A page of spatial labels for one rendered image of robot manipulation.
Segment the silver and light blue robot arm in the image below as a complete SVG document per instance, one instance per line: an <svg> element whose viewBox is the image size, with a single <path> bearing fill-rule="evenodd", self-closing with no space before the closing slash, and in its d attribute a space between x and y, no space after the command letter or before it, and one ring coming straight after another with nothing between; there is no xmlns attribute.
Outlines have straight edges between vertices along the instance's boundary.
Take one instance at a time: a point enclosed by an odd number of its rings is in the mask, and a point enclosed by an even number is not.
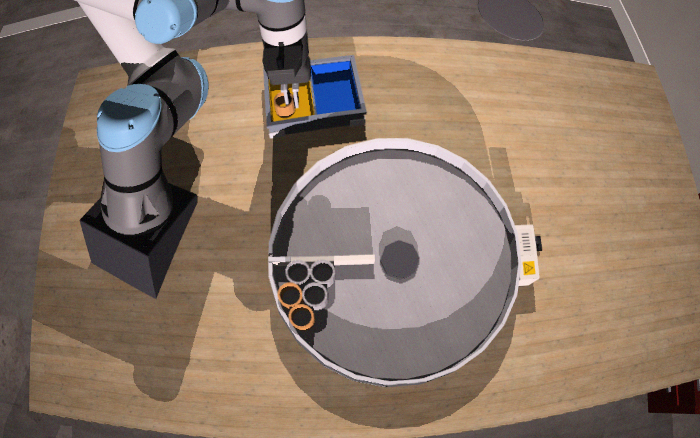
<svg viewBox="0 0 700 438"><path fill-rule="evenodd" d="M148 234L161 227L173 210L172 190L162 170L162 147L196 115L209 89L207 74L199 62L180 57L175 49L165 48L162 43L182 36L223 9L254 12L263 28L288 30L304 19L305 3L304 0L74 1L128 75L127 87L110 94L97 114L105 180L102 216L106 225L118 234Z"/></svg>

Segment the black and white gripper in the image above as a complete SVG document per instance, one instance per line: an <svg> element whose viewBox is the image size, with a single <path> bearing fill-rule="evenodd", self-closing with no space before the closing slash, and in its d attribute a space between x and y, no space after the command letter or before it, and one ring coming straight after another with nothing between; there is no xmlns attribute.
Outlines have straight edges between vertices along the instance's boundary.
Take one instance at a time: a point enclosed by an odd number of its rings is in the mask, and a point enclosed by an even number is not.
<svg viewBox="0 0 700 438"><path fill-rule="evenodd" d="M281 85L286 106L291 102L288 84L292 84L294 108L299 108L299 83L307 83L311 79L306 14L299 25L286 31L269 31L260 24L259 27L265 48L262 59L264 70L268 78L273 79L269 82Z"/></svg>

